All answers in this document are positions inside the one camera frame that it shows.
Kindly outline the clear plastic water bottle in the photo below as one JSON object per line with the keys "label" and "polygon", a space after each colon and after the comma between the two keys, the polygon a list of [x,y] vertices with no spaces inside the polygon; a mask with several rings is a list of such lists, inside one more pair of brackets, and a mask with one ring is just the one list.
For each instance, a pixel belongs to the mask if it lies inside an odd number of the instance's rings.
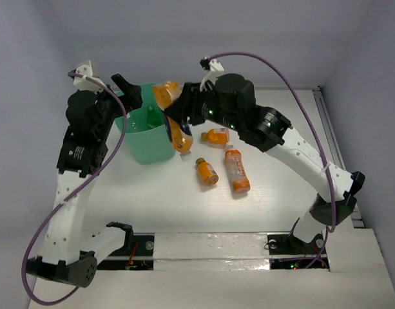
{"label": "clear plastic water bottle", "polygon": [[148,130],[146,116],[130,113],[127,116],[126,132],[129,134],[140,133]]}

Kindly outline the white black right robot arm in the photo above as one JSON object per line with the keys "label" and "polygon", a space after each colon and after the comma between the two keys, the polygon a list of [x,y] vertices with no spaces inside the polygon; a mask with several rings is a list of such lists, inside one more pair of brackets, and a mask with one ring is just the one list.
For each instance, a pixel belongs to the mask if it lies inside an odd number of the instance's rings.
{"label": "white black right robot arm", "polygon": [[243,142],[282,162],[315,189],[316,199],[284,241],[292,251],[303,252],[323,229],[352,214],[365,175],[333,164],[324,158],[321,144],[311,146],[281,112],[258,105],[250,80],[227,73],[183,86],[166,82],[153,92],[178,152],[191,149],[190,127],[208,120],[236,131]]}

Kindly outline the orange juice bottle barcode label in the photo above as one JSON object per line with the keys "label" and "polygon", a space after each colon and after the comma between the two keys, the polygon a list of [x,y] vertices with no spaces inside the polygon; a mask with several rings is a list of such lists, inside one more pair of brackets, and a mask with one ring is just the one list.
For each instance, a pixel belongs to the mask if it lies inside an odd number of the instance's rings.
{"label": "orange juice bottle barcode label", "polygon": [[230,141],[227,128],[210,129],[201,133],[200,137],[201,141],[214,145],[226,145]]}

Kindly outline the yellow blue milk tea bottle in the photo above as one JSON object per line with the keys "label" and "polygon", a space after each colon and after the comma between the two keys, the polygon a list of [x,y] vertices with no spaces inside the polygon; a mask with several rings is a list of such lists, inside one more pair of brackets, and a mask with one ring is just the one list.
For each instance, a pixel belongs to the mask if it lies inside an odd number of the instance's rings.
{"label": "yellow blue milk tea bottle", "polygon": [[190,127],[188,124],[177,124],[164,115],[164,109],[168,108],[180,96],[180,92],[181,88],[175,81],[167,81],[153,86],[155,101],[164,117],[169,141],[174,150],[185,160],[191,154],[193,145]]}

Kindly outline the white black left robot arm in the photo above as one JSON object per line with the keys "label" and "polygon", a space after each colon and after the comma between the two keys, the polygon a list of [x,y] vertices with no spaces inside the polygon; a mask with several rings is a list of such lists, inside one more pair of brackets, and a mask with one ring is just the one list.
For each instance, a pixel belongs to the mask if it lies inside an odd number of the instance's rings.
{"label": "white black left robot arm", "polygon": [[46,230],[42,247],[35,257],[26,249],[21,279],[28,275],[86,288],[93,281],[97,266],[114,252],[127,254],[133,248],[131,225],[110,222],[98,235],[81,244],[82,224],[90,193],[101,171],[116,152],[108,152],[106,141],[116,118],[125,118],[141,108],[139,85],[121,75],[112,81],[122,91],[117,96],[107,84],[71,71],[83,85],[68,99],[68,127],[57,161],[57,192],[54,207],[40,228]]}

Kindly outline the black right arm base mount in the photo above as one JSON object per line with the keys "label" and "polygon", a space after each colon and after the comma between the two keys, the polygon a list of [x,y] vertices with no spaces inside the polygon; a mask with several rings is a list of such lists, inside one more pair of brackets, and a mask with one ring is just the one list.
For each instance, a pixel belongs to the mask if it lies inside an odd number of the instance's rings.
{"label": "black right arm base mount", "polygon": [[317,234],[310,243],[304,243],[288,234],[268,234],[264,248],[269,253],[271,270],[298,270],[307,268],[328,269],[329,260],[323,246],[322,233]]}

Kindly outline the orange juice bottle gold cap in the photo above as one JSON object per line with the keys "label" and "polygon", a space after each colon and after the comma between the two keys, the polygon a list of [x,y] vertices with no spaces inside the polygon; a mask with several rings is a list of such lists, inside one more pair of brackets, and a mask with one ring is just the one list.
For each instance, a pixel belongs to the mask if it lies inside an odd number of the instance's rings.
{"label": "orange juice bottle gold cap", "polygon": [[218,174],[213,166],[203,158],[198,158],[195,162],[200,181],[204,186],[214,186],[218,182]]}

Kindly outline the green plastic bottle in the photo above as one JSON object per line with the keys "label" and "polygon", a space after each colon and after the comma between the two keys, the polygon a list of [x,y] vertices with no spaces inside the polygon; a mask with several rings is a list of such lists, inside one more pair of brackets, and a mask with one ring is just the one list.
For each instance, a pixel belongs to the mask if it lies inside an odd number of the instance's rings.
{"label": "green plastic bottle", "polygon": [[146,111],[146,125],[148,129],[155,129],[164,123],[160,111],[154,106],[148,106]]}

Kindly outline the orange label clear tea bottle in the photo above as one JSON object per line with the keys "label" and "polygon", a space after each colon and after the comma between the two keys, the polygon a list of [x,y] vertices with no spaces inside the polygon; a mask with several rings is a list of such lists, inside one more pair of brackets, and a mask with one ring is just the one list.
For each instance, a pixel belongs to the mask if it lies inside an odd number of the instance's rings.
{"label": "orange label clear tea bottle", "polygon": [[234,194],[249,192],[251,185],[244,169],[242,154],[235,149],[234,145],[229,144],[226,146],[224,163],[229,176],[232,192]]}

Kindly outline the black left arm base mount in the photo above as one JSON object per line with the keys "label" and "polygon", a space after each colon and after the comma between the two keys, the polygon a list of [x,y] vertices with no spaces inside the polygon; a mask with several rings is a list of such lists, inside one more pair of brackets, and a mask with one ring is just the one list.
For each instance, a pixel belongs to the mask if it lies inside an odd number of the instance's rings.
{"label": "black left arm base mount", "polygon": [[155,235],[134,234],[130,249],[118,249],[97,267],[98,270],[153,270]]}

